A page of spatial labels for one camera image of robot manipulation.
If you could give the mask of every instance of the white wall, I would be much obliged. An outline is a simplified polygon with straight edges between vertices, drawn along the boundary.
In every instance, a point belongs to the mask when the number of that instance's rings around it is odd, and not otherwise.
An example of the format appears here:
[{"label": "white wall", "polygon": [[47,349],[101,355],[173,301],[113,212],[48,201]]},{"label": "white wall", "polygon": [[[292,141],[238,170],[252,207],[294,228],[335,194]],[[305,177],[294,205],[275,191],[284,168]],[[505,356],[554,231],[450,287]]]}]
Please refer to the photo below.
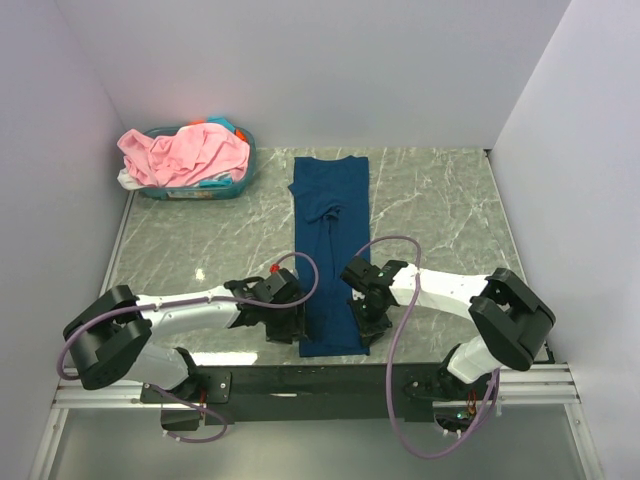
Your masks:
[{"label": "white wall", "polygon": [[123,126],[51,0],[2,2],[0,65],[0,476],[21,479],[113,245]]},{"label": "white wall", "polygon": [[608,478],[640,476],[640,3],[573,0],[491,159]]},{"label": "white wall", "polygon": [[493,147],[569,0],[57,0],[128,128]]}]

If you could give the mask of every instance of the laundry basket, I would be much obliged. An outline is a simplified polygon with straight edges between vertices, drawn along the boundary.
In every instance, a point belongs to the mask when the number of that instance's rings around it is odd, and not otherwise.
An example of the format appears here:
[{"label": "laundry basket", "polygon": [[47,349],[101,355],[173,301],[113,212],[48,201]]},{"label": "laundry basket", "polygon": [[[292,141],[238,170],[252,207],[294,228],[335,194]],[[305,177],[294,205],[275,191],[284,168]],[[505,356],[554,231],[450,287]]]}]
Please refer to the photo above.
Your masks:
[{"label": "laundry basket", "polygon": [[[173,136],[182,127],[162,127],[154,128],[145,132],[145,135],[151,138],[159,137],[160,135]],[[256,144],[253,136],[244,128],[236,127],[240,130],[249,142],[251,151],[249,153],[249,162],[247,171],[242,177],[242,180],[233,182],[231,185],[216,185],[216,186],[202,186],[202,187],[169,187],[169,188],[155,188],[145,187],[140,189],[147,197],[157,198],[158,200],[173,200],[173,199],[195,199],[195,200],[224,200],[229,198],[235,198],[240,195],[247,185],[251,181],[253,174],[256,171]]]}]

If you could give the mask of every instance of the blue fabric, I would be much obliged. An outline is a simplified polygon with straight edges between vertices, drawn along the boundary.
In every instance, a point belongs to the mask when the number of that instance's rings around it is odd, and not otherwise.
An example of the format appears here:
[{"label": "blue fabric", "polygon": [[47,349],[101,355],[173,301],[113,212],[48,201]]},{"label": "blue fabric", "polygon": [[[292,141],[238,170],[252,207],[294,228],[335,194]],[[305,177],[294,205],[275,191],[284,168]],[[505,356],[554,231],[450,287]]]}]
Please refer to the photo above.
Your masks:
[{"label": "blue fabric", "polygon": [[[289,185],[295,206],[296,250],[318,264],[320,283],[306,303],[310,341],[300,342],[301,357],[362,355],[356,321],[347,304],[351,288],[340,280],[353,255],[369,241],[369,159],[322,161],[297,157]],[[363,255],[369,260],[369,252]],[[305,291],[313,270],[296,258]]]},{"label": "blue fabric", "polygon": [[234,127],[229,120],[224,117],[209,117],[207,123],[219,123],[231,133],[236,133],[236,127]]}]

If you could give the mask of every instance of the pink fabric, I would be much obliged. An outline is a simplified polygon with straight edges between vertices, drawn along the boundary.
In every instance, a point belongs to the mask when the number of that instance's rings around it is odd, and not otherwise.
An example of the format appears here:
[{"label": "pink fabric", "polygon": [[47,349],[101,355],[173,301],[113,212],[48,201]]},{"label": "pink fabric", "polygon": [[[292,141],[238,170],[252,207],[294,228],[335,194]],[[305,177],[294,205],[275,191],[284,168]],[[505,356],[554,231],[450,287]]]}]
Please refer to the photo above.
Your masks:
[{"label": "pink fabric", "polygon": [[196,185],[222,172],[241,180],[249,161],[249,144],[217,123],[181,128],[172,137],[149,138],[129,130],[118,147],[129,174],[147,187]]}]

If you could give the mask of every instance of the table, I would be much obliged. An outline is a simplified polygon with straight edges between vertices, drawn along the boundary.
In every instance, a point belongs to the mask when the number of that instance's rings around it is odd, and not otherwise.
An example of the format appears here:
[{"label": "table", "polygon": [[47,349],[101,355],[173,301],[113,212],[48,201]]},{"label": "table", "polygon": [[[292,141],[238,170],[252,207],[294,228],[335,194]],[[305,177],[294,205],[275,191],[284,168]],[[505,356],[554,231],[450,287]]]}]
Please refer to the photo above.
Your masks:
[{"label": "table", "polygon": [[[215,287],[231,279],[265,275],[293,250],[293,201],[287,186],[294,157],[338,159],[366,156],[370,162],[371,238],[407,234],[423,248],[422,266],[458,274],[522,267],[485,152],[431,148],[258,149],[257,173],[237,199],[158,201],[135,195],[110,286],[128,284],[136,294],[172,295]],[[407,242],[373,246],[372,261],[412,261]],[[397,325],[402,308],[389,317]],[[396,362],[440,362],[456,344],[477,335],[468,320],[416,309]],[[265,342],[264,327],[205,329],[162,338],[208,365],[305,365],[383,363],[392,334],[369,356],[300,358],[297,344]],[[537,357],[548,360],[546,351]]]}]

